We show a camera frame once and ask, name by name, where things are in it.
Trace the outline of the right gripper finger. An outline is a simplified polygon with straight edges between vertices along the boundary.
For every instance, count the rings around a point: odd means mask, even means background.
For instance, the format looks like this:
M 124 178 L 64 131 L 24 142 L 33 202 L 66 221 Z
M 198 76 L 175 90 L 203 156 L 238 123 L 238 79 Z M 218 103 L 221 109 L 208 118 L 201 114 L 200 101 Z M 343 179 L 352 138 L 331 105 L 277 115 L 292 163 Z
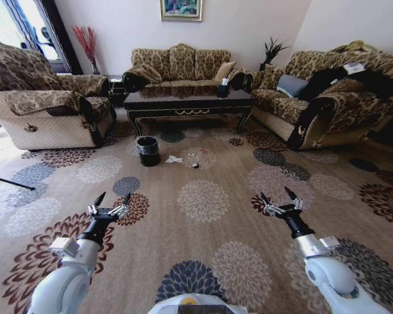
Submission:
M 264 214 L 268 214 L 270 216 L 280 216 L 285 213 L 284 209 L 279 208 L 278 206 L 272 204 L 266 195 L 261 192 L 261 199 L 263 201 L 263 212 Z
M 301 198 L 299 198 L 295 192 L 293 192 L 292 190 L 290 190 L 287 186 L 284 187 L 285 191 L 287 192 L 288 196 L 290 197 L 290 199 L 292 200 L 292 203 L 294 204 L 294 209 L 296 210 L 301 210 L 303 207 L 303 200 Z

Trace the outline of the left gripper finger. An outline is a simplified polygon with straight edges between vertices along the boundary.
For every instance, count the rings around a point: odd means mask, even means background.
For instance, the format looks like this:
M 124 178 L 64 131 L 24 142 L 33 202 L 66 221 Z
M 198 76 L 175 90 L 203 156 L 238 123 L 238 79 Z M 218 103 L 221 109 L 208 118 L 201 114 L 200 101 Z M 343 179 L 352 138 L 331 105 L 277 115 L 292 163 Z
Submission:
M 107 214 L 110 217 L 113 217 L 115 220 L 120 220 L 129 212 L 129 202 L 131 198 L 131 193 L 128 193 L 127 196 L 124 198 L 122 203 L 113 209 L 109 210 Z
M 87 205 L 89 215 L 97 215 L 98 209 L 100 208 L 100 204 L 105 197 L 106 192 L 100 194 L 93 203 Z

